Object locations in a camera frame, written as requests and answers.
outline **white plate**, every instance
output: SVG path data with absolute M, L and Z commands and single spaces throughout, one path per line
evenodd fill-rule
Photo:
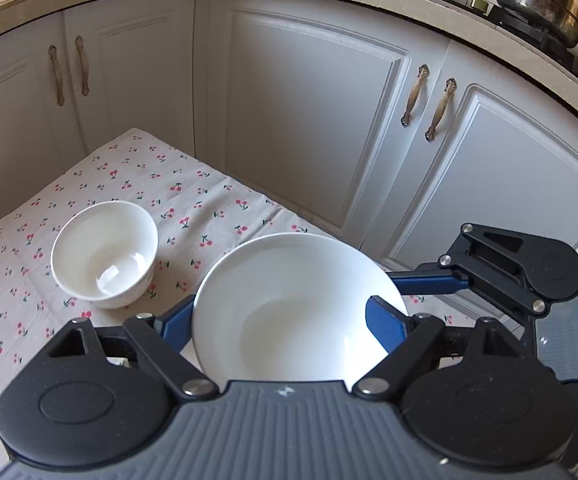
M 373 295 L 406 314 L 396 286 L 358 250 L 313 234 L 256 238 L 198 290 L 198 361 L 221 390 L 229 380 L 344 380 L 351 389 L 386 356 L 365 323 Z

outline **table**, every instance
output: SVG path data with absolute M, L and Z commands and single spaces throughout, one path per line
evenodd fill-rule
M 152 284 L 137 302 L 112 311 L 70 298 L 50 269 L 51 247 L 61 227 L 80 210 L 105 200 L 141 205 L 159 231 Z M 129 130 L 0 220 L 0 393 L 69 319 L 85 316 L 96 326 L 111 326 L 138 312 L 161 314 L 195 292 L 227 251 L 258 236 L 291 231 L 322 233 L 147 132 Z M 426 312 L 445 316 L 450 324 L 473 324 L 434 300 L 410 296 L 405 304 L 417 312 L 426 302 Z M 0 468 L 6 461 L 0 443 Z

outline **bronze cabinet handle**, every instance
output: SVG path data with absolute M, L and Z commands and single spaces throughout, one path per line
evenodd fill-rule
M 86 60 L 85 42 L 82 36 L 76 38 L 76 48 L 80 58 L 80 68 L 82 70 L 82 95 L 88 95 L 88 60 Z
M 64 106 L 64 93 L 62 92 L 62 70 L 58 62 L 58 49 L 55 45 L 49 47 L 49 57 L 53 65 L 53 77 L 55 78 L 55 89 L 57 94 L 58 106 Z
M 422 82 L 429 75 L 429 67 L 427 65 L 420 65 L 418 69 L 418 78 L 416 79 L 416 84 L 411 89 L 409 94 L 409 99 L 407 99 L 407 107 L 405 108 L 405 113 L 400 119 L 400 124 L 402 126 L 409 126 L 409 121 L 411 120 L 411 111 L 416 105 L 416 99 L 418 99 L 418 94 L 420 93 L 420 88 L 422 87 Z
M 447 84 L 445 85 L 445 92 L 443 94 L 443 98 L 438 103 L 438 107 L 434 113 L 434 117 L 431 120 L 431 126 L 425 132 L 425 139 L 427 142 L 431 142 L 436 138 L 436 127 L 438 123 L 443 118 L 443 114 L 445 113 L 445 108 L 447 108 L 447 103 L 449 101 L 449 97 L 452 93 L 456 90 L 456 80 L 453 77 L 447 79 Z

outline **white cabinet door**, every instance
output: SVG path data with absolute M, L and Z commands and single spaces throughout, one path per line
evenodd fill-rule
M 445 81 L 457 89 L 424 137 Z M 362 250 L 392 269 L 434 262 L 464 222 L 578 251 L 578 119 L 495 61 L 452 42 L 420 127 Z
M 98 0 L 64 14 L 87 151 L 136 127 L 193 154 L 194 0 Z
M 0 218 L 85 156 L 66 57 L 60 13 L 0 36 Z
M 208 20 L 200 15 L 194 82 L 206 74 L 207 110 L 195 112 L 206 114 L 207 132 L 196 122 L 198 157 L 359 247 L 447 38 L 334 0 L 208 0 Z M 422 64 L 429 76 L 405 128 L 400 118 Z

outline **stove knob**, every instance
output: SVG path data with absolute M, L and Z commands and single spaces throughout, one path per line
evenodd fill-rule
M 487 10 L 489 9 L 489 2 L 487 0 L 471 0 L 469 2 L 469 6 L 477 12 L 486 14 Z

